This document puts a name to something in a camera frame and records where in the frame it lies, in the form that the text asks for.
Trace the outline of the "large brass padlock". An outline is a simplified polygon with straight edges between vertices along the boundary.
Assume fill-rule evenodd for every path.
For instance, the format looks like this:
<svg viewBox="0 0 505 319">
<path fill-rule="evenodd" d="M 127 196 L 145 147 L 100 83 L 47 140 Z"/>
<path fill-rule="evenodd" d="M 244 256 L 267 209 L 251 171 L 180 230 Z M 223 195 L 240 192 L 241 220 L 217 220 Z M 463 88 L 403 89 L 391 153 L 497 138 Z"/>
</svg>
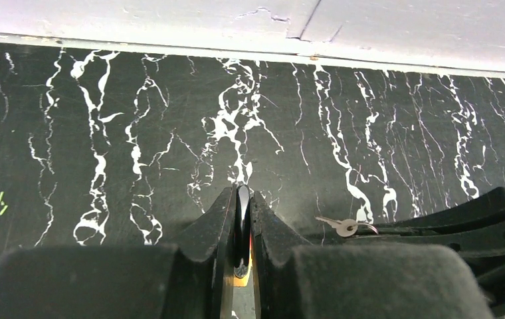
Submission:
<svg viewBox="0 0 505 319">
<path fill-rule="evenodd" d="M 234 279 L 235 287 L 245 287 L 251 268 L 251 192 L 246 185 L 237 187 L 234 236 Z"/>
</svg>

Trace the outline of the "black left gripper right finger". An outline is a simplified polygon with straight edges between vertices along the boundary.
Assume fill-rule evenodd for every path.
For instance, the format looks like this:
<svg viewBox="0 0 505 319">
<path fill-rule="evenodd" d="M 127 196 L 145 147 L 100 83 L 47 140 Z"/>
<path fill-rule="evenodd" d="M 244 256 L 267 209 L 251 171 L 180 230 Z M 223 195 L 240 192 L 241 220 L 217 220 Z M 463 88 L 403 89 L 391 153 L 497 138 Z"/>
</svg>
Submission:
<svg viewBox="0 0 505 319">
<path fill-rule="evenodd" d="M 251 198 L 257 318 L 491 318 L 468 265 L 440 245 L 315 245 Z"/>
</svg>

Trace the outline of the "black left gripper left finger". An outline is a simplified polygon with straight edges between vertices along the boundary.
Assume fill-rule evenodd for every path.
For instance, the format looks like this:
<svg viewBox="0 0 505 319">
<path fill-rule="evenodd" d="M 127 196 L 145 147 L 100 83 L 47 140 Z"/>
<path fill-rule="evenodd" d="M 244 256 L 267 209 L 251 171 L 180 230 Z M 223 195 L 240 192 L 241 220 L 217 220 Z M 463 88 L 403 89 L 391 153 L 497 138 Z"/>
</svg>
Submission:
<svg viewBox="0 0 505 319">
<path fill-rule="evenodd" d="M 237 188 L 156 245 L 14 250 L 0 318 L 230 318 Z"/>
</svg>

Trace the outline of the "silver keys of large padlock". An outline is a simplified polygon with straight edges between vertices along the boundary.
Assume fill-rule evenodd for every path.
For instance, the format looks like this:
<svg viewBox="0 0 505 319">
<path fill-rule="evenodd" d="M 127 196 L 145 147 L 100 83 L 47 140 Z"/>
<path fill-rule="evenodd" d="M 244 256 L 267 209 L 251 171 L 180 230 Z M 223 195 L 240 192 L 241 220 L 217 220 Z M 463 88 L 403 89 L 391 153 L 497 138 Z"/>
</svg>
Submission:
<svg viewBox="0 0 505 319">
<path fill-rule="evenodd" d="M 376 235 L 379 234 L 377 228 L 372 224 L 358 222 L 354 219 L 335 220 L 323 216 L 315 216 L 315 220 L 327 223 L 329 226 L 336 230 L 336 233 L 339 236 L 343 238 L 354 236 L 360 226 L 370 229 Z"/>
</svg>

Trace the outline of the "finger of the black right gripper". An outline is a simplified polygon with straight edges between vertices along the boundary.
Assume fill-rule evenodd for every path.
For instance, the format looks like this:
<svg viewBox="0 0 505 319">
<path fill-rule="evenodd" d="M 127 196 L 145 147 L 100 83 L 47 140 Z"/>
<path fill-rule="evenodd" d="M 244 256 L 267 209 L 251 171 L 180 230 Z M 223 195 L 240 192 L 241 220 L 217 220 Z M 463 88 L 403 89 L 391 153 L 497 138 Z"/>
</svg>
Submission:
<svg viewBox="0 0 505 319">
<path fill-rule="evenodd" d="M 505 315 L 505 236 L 494 227 L 457 235 L 352 236 L 344 243 L 404 243 L 450 248 L 471 268 L 493 313 Z"/>
<path fill-rule="evenodd" d="M 457 235 L 494 227 L 505 236 L 505 187 L 493 190 L 466 203 L 424 217 L 382 223 L 372 230 L 360 225 L 356 236 L 434 236 Z"/>
</svg>

